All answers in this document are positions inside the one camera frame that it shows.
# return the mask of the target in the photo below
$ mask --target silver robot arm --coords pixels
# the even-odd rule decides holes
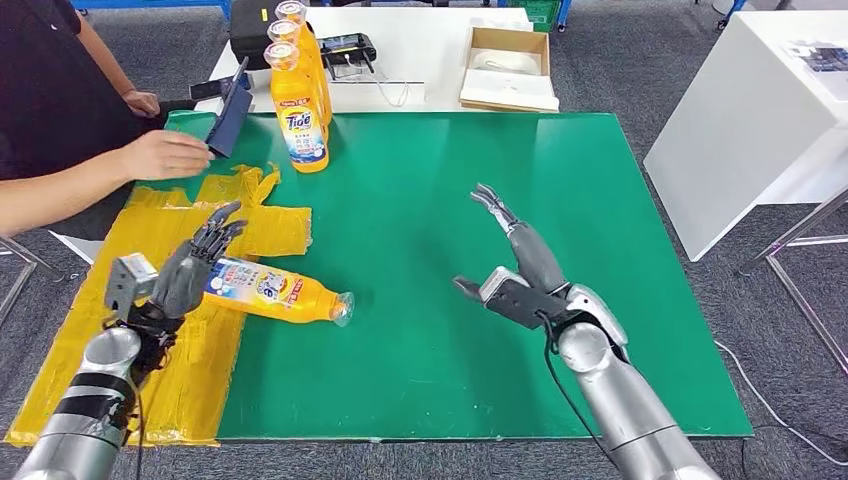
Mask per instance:
[[[105,296],[114,320],[86,345],[71,385],[13,480],[108,480],[140,401],[138,388],[161,368],[185,314],[200,305],[212,266],[246,224],[224,225],[239,207],[213,213],[161,273],[141,254],[115,260]]]
[[[629,361],[627,336],[591,289],[565,280],[539,234],[490,187],[471,197],[506,233],[518,271],[498,267],[483,283],[458,276],[470,299],[527,328],[545,327],[550,350],[574,373],[601,429],[610,459],[626,480],[719,480]]]

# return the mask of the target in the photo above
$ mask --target orange bottle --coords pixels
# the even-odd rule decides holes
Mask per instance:
[[[300,40],[300,25],[294,23],[291,20],[277,20],[270,25],[268,25],[268,38],[271,39],[272,42],[288,42],[295,45],[298,45],[298,41]],[[324,109],[324,96],[320,90],[320,79],[315,78],[315,71],[312,66],[312,59],[308,56],[303,55],[303,49],[298,45],[297,47],[298,55],[297,59],[297,69],[303,75],[306,75],[309,78],[310,83],[312,83],[315,88],[314,98],[319,103],[319,111],[321,112],[321,126],[324,130],[324,138],[329,139],[329,123],[324,120],[325,109]]]
[[[204,291],[210,303],[291,323],[329,320],[343,327],[353,315],[352,293],[335,293],[315,279],[239,258],[218,260]]]
[[[318,41],[315,35],[306,26],[306,5],[297,0],[286,0],[277,5],[274,10],[277,18],[280,20],[288,19],[300,26],[299,38],[297,47],[309,56],[311,68],[314,69],[314,78],[318,80],[321,88],[321,97],[323,99],[324,122],[330,125],[333,121],[333,105],[330,101],[330,88],[327,85],[327,74],[324,72],[324,63],[321,61],[321,49],[318,48]]]
[[[297,47],[287,42],[272,43],[265,49],[265,61],[271,66],[271,99],[292,166],[302,173],[327,168],[330,153],[316,89],[297,68]]]

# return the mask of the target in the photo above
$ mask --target yellow plastic bag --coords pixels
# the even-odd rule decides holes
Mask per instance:
[[[38,439],[79,367],[86,343],[101,330],[110,313],[103,306],[103,294],[114,258],[141,252],[161,267],[216,208],[237,199],[242,208],[230,220],[244,218],[248,226],[230,245],[228,255],[254,258],[306,253],[311,243],[311,209],[261,204],[279,176],[274,171],[263,179],[260,169],[243,166],[232,176],[208,175],[194,204],[181,190],[136,188],[80,287],[5,441],[24,446]],[[244,317],[244,313],[205,301],[186,316],[166,360],[167,368],[153,372],[141,392],[146,443],[217,445],[215,435]],[[136,432],[130,442],[137,441]]]

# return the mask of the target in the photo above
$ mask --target person's hand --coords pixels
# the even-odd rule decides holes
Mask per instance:
[[[167,130],[148,132],[114,153],[129,180],[193,177],[215,158],[200,140]]]
[[[130,110],[139,117],[153,118],[159,115],[159,97],[155,93],[130,90],[121,95]]]

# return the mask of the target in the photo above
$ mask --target bottle label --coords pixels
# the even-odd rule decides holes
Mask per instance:
[[[309,98],[279,103],[279,120],[289,156],[295,163],[313,163],[327,156],[321,121],[309,108]]]
[[[303,279],[286,271],[222,258],[212,267],[205,290],[242,303],[290,307],[302,288]]]

